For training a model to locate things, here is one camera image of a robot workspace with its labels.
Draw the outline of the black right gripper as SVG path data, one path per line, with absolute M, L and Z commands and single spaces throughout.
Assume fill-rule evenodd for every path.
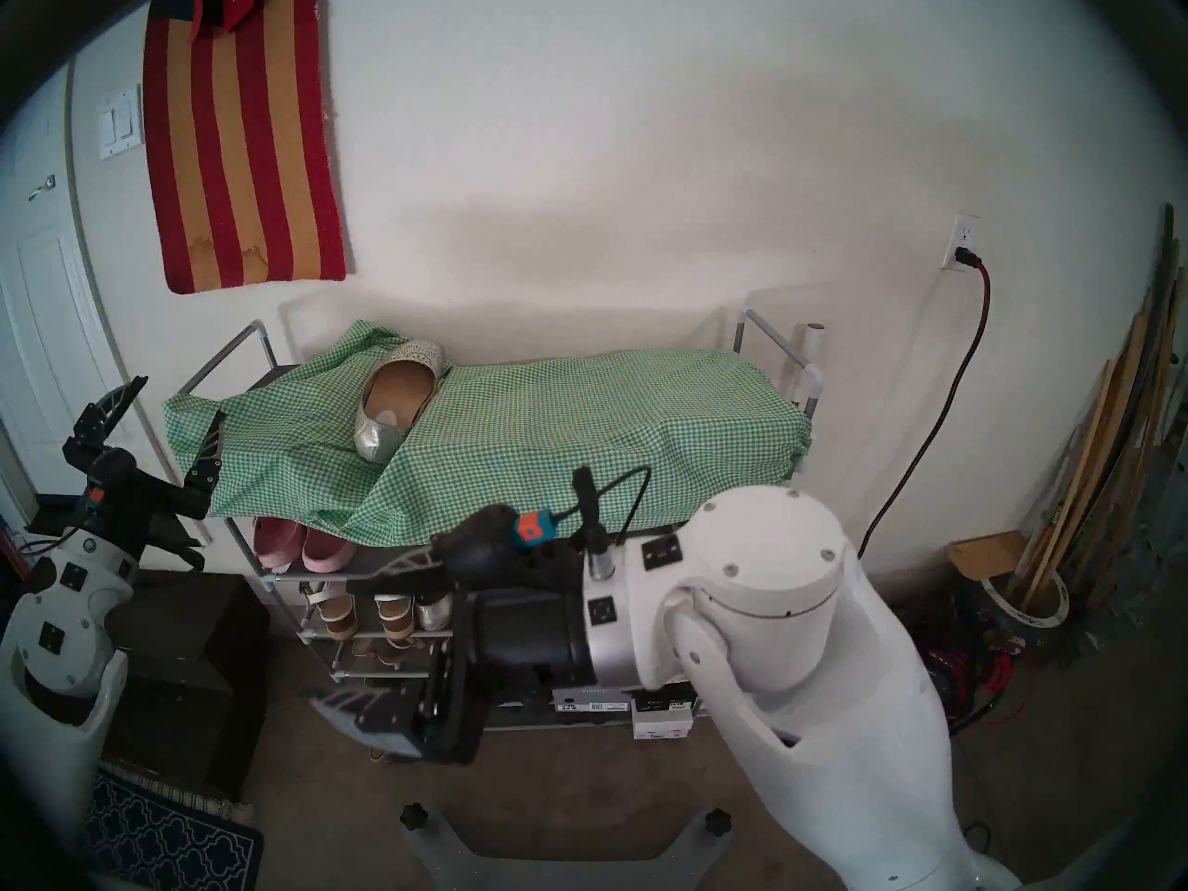
M 362 548 L 352 586 L 448 586 L 431 545 Z M 460 592 L 451 636 L 432 647 L 426 685 L 312 688 L 334 732 L 384 756 L 469 764 L 484 732 L 508 715 L 539 718 L 556 688 L 593 685 L 582 564 L 530 564 L 526 577 Z

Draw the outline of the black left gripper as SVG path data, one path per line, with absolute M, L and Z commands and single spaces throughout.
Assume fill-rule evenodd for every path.
M 106 443 L 147 383 L 147 375 L 135 375 L 88 404 L 63 444 L 68 465 L 86 476 L 70 518 L 72 531 L 102 539 L 147 539 L 158 514 L 196 520 L 207 516 L 223 465 L 223 410 L 215 411 L 184 484 L 153 478 L 129 451 Z

